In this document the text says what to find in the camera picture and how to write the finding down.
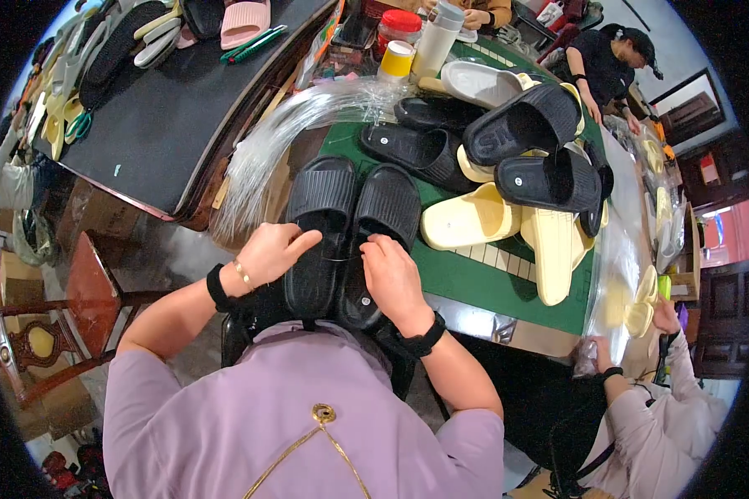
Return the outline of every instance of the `yellow cup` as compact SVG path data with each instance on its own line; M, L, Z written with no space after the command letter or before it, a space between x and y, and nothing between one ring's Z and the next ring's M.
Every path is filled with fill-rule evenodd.
M382 56L380 70L392 77L406 77L410 73L410 65L414 61L416 49L407 42L393 40L386 47Z

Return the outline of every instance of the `green table mat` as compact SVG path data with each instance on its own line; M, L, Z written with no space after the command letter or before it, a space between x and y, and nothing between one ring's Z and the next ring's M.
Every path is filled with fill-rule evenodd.
M482 47L486 52L483 53L481 49L475 47ZM456 42L453 47L453 53L458 57L478 57L488 65L507 69L507 65L500 62L498 58L491 57L488 54L489 51L497 57L501 56L511 61L515 67L510 69L514 72L520 72L517 69L528 69L533 79L553 80L541 74L541 71L534 68L531 62L513 54L496 42L485 39L474 45ZM355 123L333 125L325 137L320 154L346 156L355 163L358 174L363 177L379 164L379 161L365 155L360 149L359 136L363 126ZM586 140L593 140L599 147L603 147L599 127L589 117L586 117L585 132L582 137ZM453 194L426 182L414 180L419 187L422 209L454 197ZM533 250L519 235L492 245L531 263L535 261ZM538 297L536 285L529 280L454 252L436 251L425 245L420 237L417 237L414 242L410 255L419 267L422 288L425 292L570 334L582 334L591 283L593 252L585 256L572 274L569 296L555 306L544 305Z

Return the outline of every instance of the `black cap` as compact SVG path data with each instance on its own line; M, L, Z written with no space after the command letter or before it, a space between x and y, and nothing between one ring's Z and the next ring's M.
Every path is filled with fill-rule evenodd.
M646 64L652 68L655 77L658 80L662 80L663 74L657 68L657 63L655 62L655 45L652 44L652 40L649 39L649 36L636 28L623 28L619 32L619 35L622 39L629 38L629 40L632 41L632 48L640 55L644 56Z

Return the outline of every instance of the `red lid jar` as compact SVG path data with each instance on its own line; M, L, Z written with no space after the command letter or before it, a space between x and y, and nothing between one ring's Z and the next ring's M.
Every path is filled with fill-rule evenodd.
M421 35L421 17L407 10L387 10L378 26L378 54L385 54L386 45L393 40L414 44Z

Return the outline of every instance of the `black table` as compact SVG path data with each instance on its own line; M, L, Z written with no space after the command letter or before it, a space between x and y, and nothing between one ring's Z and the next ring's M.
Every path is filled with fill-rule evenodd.
M271 25L288 25L288 32L237 65L220 64L219 40L176 50L156 69L129 64L111 99L94 112L89 134L64 147L60 163L150 213L176 219L199 195L203 168L226 142L228 127L250 106L245 97L276 83L272 70L295 60L289 54L295 40L312 38L335 4L272 2ZM50 155L44 139L34 147Z

